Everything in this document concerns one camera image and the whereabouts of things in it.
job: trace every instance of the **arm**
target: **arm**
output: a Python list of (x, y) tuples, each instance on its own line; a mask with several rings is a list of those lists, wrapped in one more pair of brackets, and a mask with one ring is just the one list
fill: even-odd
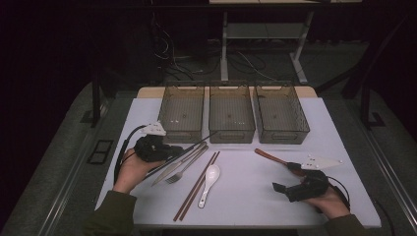
[(325, 228), (329, 236), (368, 236), (369, 232), (344, 205), (337, 192), (328, 187), (326, 193), (306, 203), (318, 207), (328, 218)]
[(144, 180), (151, 169), (163, 161), (145, 162), (132, 149), (128, 149), (124, 158), (113, 189), (107, 192), (101, 206), (84, 222), (84, 235), (131, 234), (136, 197), (131, 196), (130, 192)]

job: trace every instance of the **fork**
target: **fork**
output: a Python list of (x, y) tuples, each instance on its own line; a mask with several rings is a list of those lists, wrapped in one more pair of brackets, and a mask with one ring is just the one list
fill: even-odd
[(182, 169), (181, 171), (178, 171), (177, 173), (175, 173), (173, 176), (169, 177), (168, 179), (166, 179), (165, 181), (168, 184), (172, 184), (177, 182), (178, 180), (180, 180), (183, 176), (184, 171), (190, 167), (191, 164), (193, 164), (194, 161), (196, 161), (207, 149), (209, 148), (209, 146), (205, 146), (203, 147), (197, 154), (196, 156), (193, 157), (193, 159), (184, 167), (184, 169)]

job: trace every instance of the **clear plastic bin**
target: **clear plastic bin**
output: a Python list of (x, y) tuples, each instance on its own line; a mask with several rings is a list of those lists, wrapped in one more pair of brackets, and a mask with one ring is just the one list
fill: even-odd
[(250, 144), (255, 119), (246, 81), (215, 81), (209, 87), (208, 129), (212, 144)]
[(158, 120), (168, 144), (193, 144), (202, 138), (204, 82), (167, 82)]
[(303, 143), (310, 127), (291, 82), (256, 82), (253, 98), (260, 143)]

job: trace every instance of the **dark background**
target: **dark background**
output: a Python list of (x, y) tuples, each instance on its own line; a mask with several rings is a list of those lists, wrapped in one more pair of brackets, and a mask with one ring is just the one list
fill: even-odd
[[(361, 7), (318, 11), (310, 29), (310, 41), (369, 41), (373, 46), (363, 59), (367, 68), (387, 34), (413, 9), (409, 2), (379, 1), (377, 5), (380, 7), (372, 10)], [(161, 82), (163, 70), (157, 67), (163, 68), (163, 64), (153, 56), (154, 28), (149, 12), (86, 13), (75, 6), (71, 1), (0, 1), (0, 228), (72, 101), (90, 82), (91, 73), (100, 74), (100, 84), (108, 96), (118, 88), (138, 89)], [(276, 17), (265, 13), (258, 19), (258, 15), (234, 13), (233, 18), (261, 21)], [(160, 16), (175, 44), (192, 51), (196, 58), (205, 56), (208, 38), (220, 38), (221, 13)], [(416, 16), (414, 10), (401, 25), (372, 68), (369, 82), (417, 140)]]

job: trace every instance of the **chopsticks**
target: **chopsticks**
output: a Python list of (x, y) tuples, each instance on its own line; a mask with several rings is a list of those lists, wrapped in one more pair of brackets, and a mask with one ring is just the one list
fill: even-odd
[(220, 151), (215, 152), (211, 159), (209, 160), (206, 168), (203, 170), (202, 174), (200, 175), (199, 179), (197, 180), (196, 184), (194, 185), (191, 192), (188, 194), (187, 198), (185, 199), (184, 203), (181, 205), (180, 209), (178, 210), (177, 214), (174, 217), (174, 221), (177, 221), (178, 217), (180, 220), (183, 220), (185, 217), (185, 214), (187, 213), (188, 209), (190, 208), (191, 203), (193, 202), (194, 198), (196, 197), (197, 192), (202, 187), (203, 183), (205, 182), (205, 174), (207, 169), (210, 165), (214, 164), (214, 162), (217, 160), (218, 155), (220, 154)]

